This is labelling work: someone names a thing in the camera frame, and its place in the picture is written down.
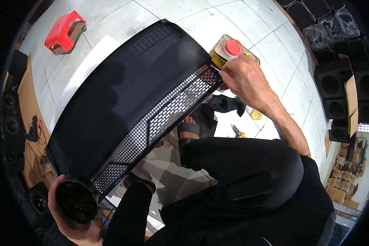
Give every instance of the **wall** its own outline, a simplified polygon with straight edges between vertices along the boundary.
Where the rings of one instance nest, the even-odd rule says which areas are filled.
[[[368,148],[366,149],[366,167],[362,177],[356,179],[354,184],[358,185],[358,190],[351,200],[358,202],[358,210],[362,211],[366,198],[369,193],[369,133],[357,132],[357,137],[365,137],[368,140]]]

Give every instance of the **perforated metal grille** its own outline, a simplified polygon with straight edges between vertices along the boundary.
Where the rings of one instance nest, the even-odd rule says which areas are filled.
[[[116,211],[116,207],[105,198],[99,202],[99,209],[103,211],[103,227],[108,229],[108,225],[113,217],[113,213]]]
[[[118,144],[91,181],[101,192],[120,177],[130,163],[133,163],[142,152],[153,143],[167,128],[172,125],[185,111],[197,102],[217,82],[216,76],[208,65],[203,65],[185,81],[171,91],[154,108],[138,122],[136,126]],[[117,163],[125,169],[105,169]]]
[[[350,228],[335,223],[335,227],[333,229],[332,238],[329,240],[328,246],[338,246],[343,241],[347,233],[350,231]]]
[[[146,52],[142,53],[142,55],[139,57],[144,63],[151,65],[154,60],[157,59],[157,57],[161,56],[166,49],[179,40],[180,38],[178,38],[175,34],[171,34]]]
[[[163,134],[188,108],[208,89],[216,84],[216,76],[206,71],[180,92],[167,106],[155,115],[149,123],[149,142]]]
[[[115,179],[127,169],[128,165],[109,163],[103,169],[98,179],[94,182],[94,186],[100,192],[106,190]]]
[[[138,41],[131,45],[129,49],[134,55],[138,56],[171,33],[168,27],[159,26],[154,30],[150,30],[149,33],[144,34]]]

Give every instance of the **yellow label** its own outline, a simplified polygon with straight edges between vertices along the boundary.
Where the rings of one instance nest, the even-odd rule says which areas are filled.
[[[214,52],[214,49],[209,52],[209,55],[212,57],[212,62],[214,64],[216,64],[217,68],[219,68],[220,70],[222,69],[222,67],[224,66],[224,64],[227,62],[221,56],[219,56],[218,54],[216,54]]]

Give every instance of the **speaker hole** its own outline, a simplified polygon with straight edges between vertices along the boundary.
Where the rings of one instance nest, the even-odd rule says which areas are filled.
[[[361,116],[365,121],[369,122],[369,105],[362,108]]]
[[[337,101],[330,103],[328,109],[329,113],[334,117],[340,117],[344,112],[343,106]]]
[[[364,75],[359,82],[359,88],[365,96],[369,96],[369,75]]]
[[[341,141],[341,140],[344,140],[345,138],[345,134],[342,130],[340,129],[335,129],[332,131],[332,136],[334,139],[338,140],[338,141]]]
[[[333,76],[325,76],[321,81],[323,90],[328,95],[335,95],[339,91],[339,83]]]

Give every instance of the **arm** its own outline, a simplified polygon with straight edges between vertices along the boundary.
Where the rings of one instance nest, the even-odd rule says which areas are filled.
[[[287,113],[251,56],[239,56],[226,62],[219,74],[242,102],[260,111],[278,126],[289,146],[300,155],[310,157],[309,145],[301,129]]]

